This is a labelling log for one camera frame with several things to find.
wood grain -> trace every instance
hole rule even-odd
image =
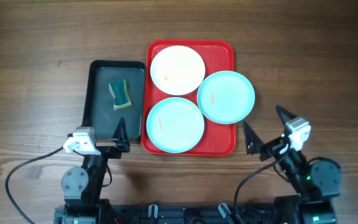
[[[93,60],[145,61],[155,39],[221,39],[236,51],[236,70],[256,90],[248,116],[263,140],[282,132],[281,104],[312,124],[308,157],[343,167],[340,223],[358,223],[358,1],[110,1],[0,4],[0,223],[24,223],[4,191],[16,165],[60,147],[81,123]],[[238,183],[262,167],[246,156],[239,129],[232,155],[161,157],[138,142],[109,161],[111,203],[232,202]],[[12,176],[18,204],[36,223],[62,205],[60,179],[81,164],[59,153]],[[254,177],[241,200],[293,194],[272,170]]]

green sponge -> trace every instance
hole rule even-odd
[[[132,106],[127,91],[127,83],[125,79],[116,80],[109,83],[110,93],[114,97],[114,109],[123,109]]]

black cable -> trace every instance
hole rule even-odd
[[[108,184],[103,184],[102,187],[108,187],[108,186],[111,184],[111,182],[112,182],[112,175],[111,175],[111,171],[110,171],[109,165],[107,165],[107,172],[109,173],[109,176],[110,176],[110,183],[108,183]]]
[[[335,162],[332,159],[325,158],[325,157],[314,157],[308,161],[308,165],[310,165],[311,162],[313,162],[313,161],[328,161],[328,162],[332,162],[339,169],[341,168],[341,166],[337,162]]]
[[[280,171],[277,170],[276,165],[273,166],[273,169],[277,173],[277,175],[280,176],[285,182],[290,182],[283,174],[280,173]]]
[[[21,168],[22,166],[24,165],[27,165],[27,164],[30,164],[32,162],[35,162],[35,161],[38,161],[40,159],[45,159],[46,157],[49,157],[49,156],[52,156],[58,152],[60,152],[61,150],[63,149],[63,147],[60,147],[59,149],[49,153],[49,154],[46,154],[44,156],[40,156],[40,157],[37,157],[37,158],[34,158],[34,159],[30,159],[29,161],[25,161],[19,165],[17,165],[15,168],[13,168],[13,170],[11,170],[9,172],[9,174],[7,175],[6,177],[6,180],[5,180],[5,190],[6,190],[6,194],[7,196],[9,197],[9,199],[11,200],[13,206],[16,208],[16,210],[22,215],[22,217],[29,223],[33,224],[34,222],[29,218],[27,217],[27,215],[24,214],[24,212],[19,208],[19,206],[17,205],[17,203],[15,202],[15,200],[13,199],[12,195],[11,195],[11,192],[9,191],[9,179],[11,178],[11,175],[16,171],[18,170],[19,168]]]
[[[284,158],[286,158],[286,156],[289,154],[289,152],[291,151],[291,144],[290,142],[288,143],[288,149],[285,152],[285,154],[283,155],[283,157],[281,157],[279,160],[272,162],[271,164],[268,164],[262,168],[260,168],[259,170],[249,174],[244,180],[241,181],[241,183],[239,184],[239,186],[237,187],[236,193],[234,194],[234,209],[236,210],[236,215],[237,215],[237,219],[239,220],[240,224],[244,224],[244,222],[242,221],[242,218],[240,216],[240,212],[239,212],[239,207],[238,207],[238,201],[237,198],[239,196],[239,192],[241,187],[249,180],[251,179],[253,176],[261,173],[262,171],[271,168],[272,166],[278,164],[279,162],[281,162]]]
[[[82,155],[81,153],[79,153],[79,152],[77,152],[77,151],[75,151],[75,150],[73,150],[73,152],[75,152],[76,154],[78,154],[78,155],[84,157],[84,155]]]

